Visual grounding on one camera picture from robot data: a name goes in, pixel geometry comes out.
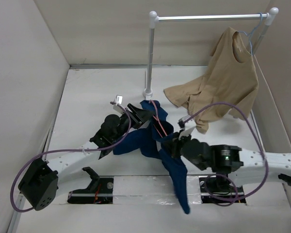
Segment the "blue t shirt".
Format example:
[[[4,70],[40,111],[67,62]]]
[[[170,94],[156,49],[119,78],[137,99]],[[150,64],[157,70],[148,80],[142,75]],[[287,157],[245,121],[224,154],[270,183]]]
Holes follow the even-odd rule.
[[[170,153],[164,148],[164,141],[171,139],[174,133],[172,124],[166,121],[168,113],[161,107],[157,100],[154,100],[160,122],[165,129],[167,136],[161,130],[158,122],[154,118],[156,112],[149,100],[140,102],[144,110],[155,112],[150,123],[145,128],[139,128],[130,132],[126,138],[113,149],[114,155],[122,155],[139,149],[145,157],[161,160],[163,166],[168,171],[174,186],[175,195],[185,214],[190,213],[190,207],[187,198],[187,168],[181,158],[172,158]]]

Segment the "pink wire hanger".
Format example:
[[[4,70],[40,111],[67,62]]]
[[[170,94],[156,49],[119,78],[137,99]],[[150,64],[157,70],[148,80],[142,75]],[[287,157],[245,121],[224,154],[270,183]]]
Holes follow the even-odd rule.
[[[163,128],[161,122],[160,122],[159,115],[158,115],[158,109],[157,109],[157,106],[156,106],[155,102],[153,100],[150,100],[149,102],[152,103],[152,105],[154,106],[155,112],[156,112],[156,116],[154,118],[158,122],[158,124],[161,127],[161,130],[163,131],[163,133],[165,134],[165,136],[167,136],[167,133],[166,133],[165,129]]]

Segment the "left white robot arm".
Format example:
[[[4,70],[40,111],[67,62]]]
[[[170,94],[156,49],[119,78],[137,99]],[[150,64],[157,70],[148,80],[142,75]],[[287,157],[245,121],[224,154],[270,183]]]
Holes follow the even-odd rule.
[[[131,104],[113,103],[117,115],[107,115],[97,133],[78,149],[46,151],[28,161],[17,174],[17,186],[31,209],[46,208],[59,195],[76,189],[94,192],[99,176],[89,164],[108,155],[124,141],[131,129],[138,129],[154,115]]]

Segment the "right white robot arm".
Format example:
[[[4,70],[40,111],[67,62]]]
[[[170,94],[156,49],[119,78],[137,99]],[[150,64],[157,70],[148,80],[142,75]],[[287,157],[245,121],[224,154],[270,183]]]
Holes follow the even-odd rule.
[[[214,179],[214,185],[220,191],[231,187],[232,181],[236,186],[262,180],[291,186],[291,152],[266,152],[262,156],[258,151],[230,145],[210,146],[190,135],[179,137],[178,134],[162,146],[173,158],[184,157],[200,171],[210,169],[221,174]]]

